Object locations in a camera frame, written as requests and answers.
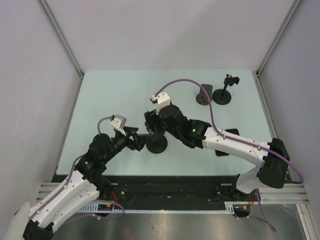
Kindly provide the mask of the black phone stand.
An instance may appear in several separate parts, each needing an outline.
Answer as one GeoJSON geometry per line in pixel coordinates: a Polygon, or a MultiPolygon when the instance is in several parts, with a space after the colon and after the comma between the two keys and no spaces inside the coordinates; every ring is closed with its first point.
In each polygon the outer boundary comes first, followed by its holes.
{"type": "Polygon", "coordinates": [[[146,148],[153,154],[163,153],[168,147],[168,141],[165,133],[153,133],[146,142],[146,148]]]}
{"type": "Polygon", "coordinates": [[[212,100],[218,105],[227,105],[231,102],[232,96],[229,91],[227,91],[227,87],[231,87],[233,85],[238,85],[240,82],[240,78],[238,76],[231,76],[230,74],[226,74],[226,78],[224,79],[224,87],[222,89],[217,89],[212,93],[212,100]]]}

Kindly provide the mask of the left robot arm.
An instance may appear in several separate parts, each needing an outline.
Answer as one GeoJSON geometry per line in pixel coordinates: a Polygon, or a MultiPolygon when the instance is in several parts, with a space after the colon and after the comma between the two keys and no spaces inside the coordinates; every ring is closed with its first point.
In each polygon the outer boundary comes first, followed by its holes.
{"type": "Polygon", "coordinates": [[[106,164],[123,149],[141,151],[151,134],[138,134],[137,127],[115,131],[114,137],[97,134],[88,151],[72,164],[68,176],[48,196],[30,209],[22,235],[25,240],[50,240],[77,211],[97,199],[110,196],[111,183],[103,176],[106,164]]]}

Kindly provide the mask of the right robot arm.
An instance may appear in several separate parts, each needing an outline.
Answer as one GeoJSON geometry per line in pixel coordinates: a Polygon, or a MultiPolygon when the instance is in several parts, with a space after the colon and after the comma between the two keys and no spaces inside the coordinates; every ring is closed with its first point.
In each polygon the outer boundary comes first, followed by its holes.
{"type": "Polygon", "coordinates": [[[220,151],[253,164],[253,169],[235,176],[230,194],[237,201],[263,186],[281,189],[285,185],[290,157],[278,138],[270,142],[255,141],[215,129],[208,122],[188,119],[173,104],[160,111],[147,111],[144,118],[145,126],[153,136],[169,133],[191,149],[220,151]]]}

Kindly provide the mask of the purple-edged phone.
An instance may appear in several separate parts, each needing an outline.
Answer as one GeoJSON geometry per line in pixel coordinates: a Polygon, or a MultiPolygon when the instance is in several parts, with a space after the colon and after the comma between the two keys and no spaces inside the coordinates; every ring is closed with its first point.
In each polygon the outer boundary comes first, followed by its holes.
{"type": "Polygon", "coordinates": [[[216,154],[217,157],[225,157],[225,156],[229,156],[230,155],[229,153],[226,153],[226,152],[223,152],[223,151],[219,151],[219,150],[216,150],[215,154],[216,154]]]}

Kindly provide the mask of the black phone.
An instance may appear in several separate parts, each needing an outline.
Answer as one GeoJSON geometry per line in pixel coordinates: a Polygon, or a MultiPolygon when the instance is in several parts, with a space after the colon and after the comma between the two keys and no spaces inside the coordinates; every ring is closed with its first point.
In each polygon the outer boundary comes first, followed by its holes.
{"type": "Polygon", "coordinates": [[[230,128],[225,130],[228,133],[234,134],[234,135],[240,135],[239,130],[237,128],[230,128]]]}

